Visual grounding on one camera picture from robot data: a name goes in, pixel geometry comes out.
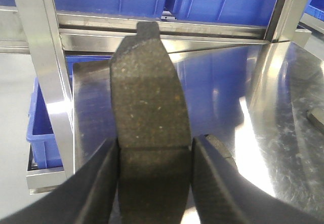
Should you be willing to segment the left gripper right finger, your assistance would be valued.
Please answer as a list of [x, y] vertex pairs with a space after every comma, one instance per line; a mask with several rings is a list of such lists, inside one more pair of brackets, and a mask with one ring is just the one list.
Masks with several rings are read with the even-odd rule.
[[204, 135], [193, 140], [191, 186], [201, 223], [320, 223], [249, 182]]

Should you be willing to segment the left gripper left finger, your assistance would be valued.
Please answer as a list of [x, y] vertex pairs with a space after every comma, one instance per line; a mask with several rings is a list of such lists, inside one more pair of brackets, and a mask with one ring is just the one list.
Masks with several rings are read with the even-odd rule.
[[118, 144], [106, 140], [67, 181], [1, 223], [108, 223], [118, 178]]

